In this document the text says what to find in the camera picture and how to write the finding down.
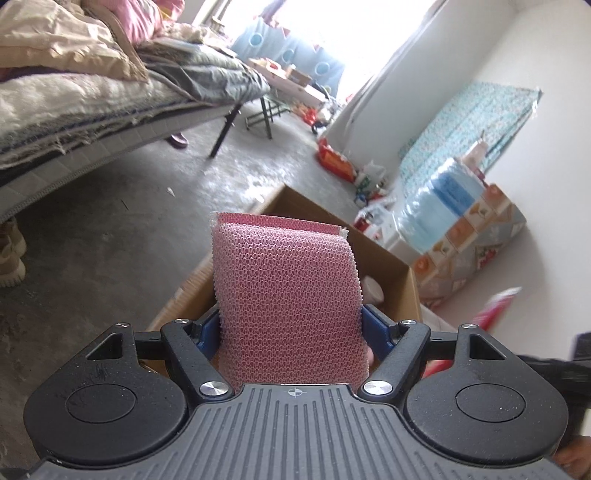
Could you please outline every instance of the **beige sneaker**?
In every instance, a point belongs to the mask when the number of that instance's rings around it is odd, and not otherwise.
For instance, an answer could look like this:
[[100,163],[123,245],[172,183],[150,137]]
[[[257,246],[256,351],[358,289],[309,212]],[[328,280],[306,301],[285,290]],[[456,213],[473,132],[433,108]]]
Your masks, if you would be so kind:
[[10,236],[0,233],[0,287],[15,287],[25,278],[25,265],[12,247]]
[[0,235],[3,233],[10,237],[10,240],[12,241],[12,249],[19,257],[22,257],[27,251],[27,243],[25,242],[25,238],[21,231],[18,229],[17,219],[12,217],[10,220],[1,224]]

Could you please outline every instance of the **light blue fabric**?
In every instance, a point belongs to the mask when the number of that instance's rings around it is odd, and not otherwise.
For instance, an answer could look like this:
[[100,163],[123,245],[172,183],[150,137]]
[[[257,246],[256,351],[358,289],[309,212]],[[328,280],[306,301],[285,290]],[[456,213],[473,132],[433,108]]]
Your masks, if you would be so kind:
[[316,49],[291,32],[285,36],[282,28],[271,28],[261,17],[246,28],[231,49],[244,62],[264,57],[276,61],[284,69],[294,64],[300,72],[328,87],[333,97],[336,97],[340,78],[345,71],[345,64],[324,48]]
[[489,151],[480,169],[488,170],[501,156],[540,100],[540,90],[472,82],[452,98],[409,148],[399,152],[400,178],[409,196],[450,157],[460,157],[480,138]]

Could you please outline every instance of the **pink pillow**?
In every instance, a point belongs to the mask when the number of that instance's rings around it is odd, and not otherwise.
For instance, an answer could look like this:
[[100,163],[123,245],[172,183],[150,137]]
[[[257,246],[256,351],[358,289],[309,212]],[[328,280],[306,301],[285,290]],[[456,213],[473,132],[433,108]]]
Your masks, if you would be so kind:
[[94,0],[112,11],[132,45],[150,40],[162,29],[162,15],[152,0]]
[[165,20],[176,22],[184,10],[184,0],[154,0],[154,2],[160,7],[162,13],[168,17],[165,17]]

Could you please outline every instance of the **beige blanket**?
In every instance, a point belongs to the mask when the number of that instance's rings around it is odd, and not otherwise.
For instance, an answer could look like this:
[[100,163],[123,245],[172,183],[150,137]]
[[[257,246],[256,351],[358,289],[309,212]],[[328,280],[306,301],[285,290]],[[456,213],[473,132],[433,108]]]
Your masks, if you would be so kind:
[[[110,27],[116,33],[116,26]],[[123,40],[123,49],[117,40]],[[125,40],[115,39],[105,23],[79,7],[54,0],[9,0],[0,9],[0,67],[41,65],[147,82],[144,65]]]

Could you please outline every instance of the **blue curtain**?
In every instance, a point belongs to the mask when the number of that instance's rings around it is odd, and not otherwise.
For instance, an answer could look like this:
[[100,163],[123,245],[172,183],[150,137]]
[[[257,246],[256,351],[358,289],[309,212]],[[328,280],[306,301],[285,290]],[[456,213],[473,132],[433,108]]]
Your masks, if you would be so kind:
[[282,28],[272,28],[257,19],[236,39],[231,49],[242,61],[265,57],[276,61],[283,68],[295,67],[312,77],[318,84],[328,87],[334,97],[339,88],[345,64],[326,52],[324,48],[314,48],[309,42],[293,33],[287,36]]

